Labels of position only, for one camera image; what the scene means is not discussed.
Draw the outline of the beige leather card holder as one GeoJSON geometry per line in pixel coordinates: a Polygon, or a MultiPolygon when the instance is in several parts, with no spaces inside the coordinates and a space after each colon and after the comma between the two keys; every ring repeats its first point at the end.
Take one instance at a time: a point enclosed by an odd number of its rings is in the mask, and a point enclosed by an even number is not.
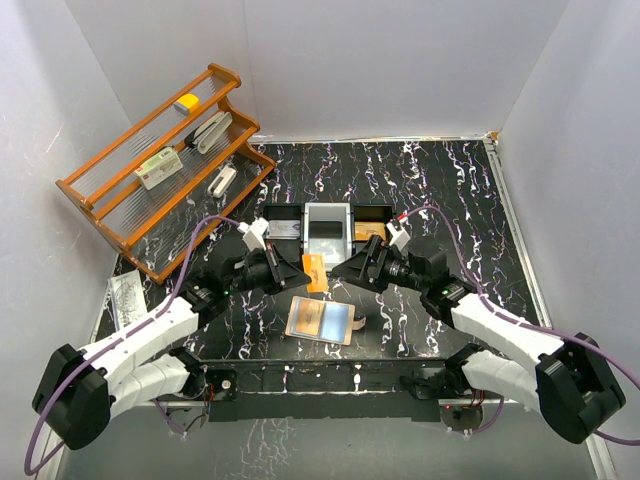
{"type": "Polygon", "coordinates": [[[294,338],[349,346],[353,333],[363,329],[366,321],[367,318],[365,316],[356,314],[354,305],[294,296],[287,318],[285,334],[294,338]],[[324,304],[322,322],[317,336],[292,332],[294,313],[302,299],[315,300],[324,304]]]}

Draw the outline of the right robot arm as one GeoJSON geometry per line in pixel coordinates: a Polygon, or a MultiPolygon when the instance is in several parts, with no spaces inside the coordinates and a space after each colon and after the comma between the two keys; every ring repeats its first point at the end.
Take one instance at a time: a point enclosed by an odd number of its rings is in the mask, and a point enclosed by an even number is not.
{"type": "Polygon", "coordinates": [[[445,362],[423,386],[460,397],[474,390],[497,393],[538,412],[561,438],[574,444],[594,434],[626,404],[626,397],[596,342],[578,334],[561,339],[521,318],[510,319],[468,281],[452,274],[445,253],[403,254],[371,237],[334,275],[382,293],[390,285],[414,290],[434,319],[478,339],[445,362]]]}

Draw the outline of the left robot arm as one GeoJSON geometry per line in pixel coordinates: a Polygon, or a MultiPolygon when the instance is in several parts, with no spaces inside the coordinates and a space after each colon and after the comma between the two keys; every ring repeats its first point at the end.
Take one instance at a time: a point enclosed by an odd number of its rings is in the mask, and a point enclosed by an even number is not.
{"type": "Polygon", "coordinates": [[[71,450],[92,443],[116,416],[163,395],[200,396],[207,376],[173,345],[226,311],[236,293],[269,295],[309,284],[310,277],[274,245],[225,259],[189,276],[147,317],[76,349],[55,350],[32,400],[33,409],[71,450]]]}

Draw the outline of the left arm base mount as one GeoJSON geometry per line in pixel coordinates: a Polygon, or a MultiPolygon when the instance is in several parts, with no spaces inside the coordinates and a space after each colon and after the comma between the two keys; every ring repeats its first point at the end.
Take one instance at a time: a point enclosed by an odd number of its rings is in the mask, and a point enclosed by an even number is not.
{"type": "Polygon", "coordinates": [[[211,402],[234,401],[238,393],[238,374],[229,368],[206,368],[191,372],[177,392],[165,394],[171,400],[211,402]]]}

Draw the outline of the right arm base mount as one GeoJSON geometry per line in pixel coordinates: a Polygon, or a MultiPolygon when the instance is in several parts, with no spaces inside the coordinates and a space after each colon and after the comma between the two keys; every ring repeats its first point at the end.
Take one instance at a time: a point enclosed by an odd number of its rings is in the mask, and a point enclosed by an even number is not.
{"type": "Polygon", "coordinates": [[[414,369],[399,382],[403,391],[418,400],[459,398],[472,389],[459,370],[444,367],[414,369]]]}

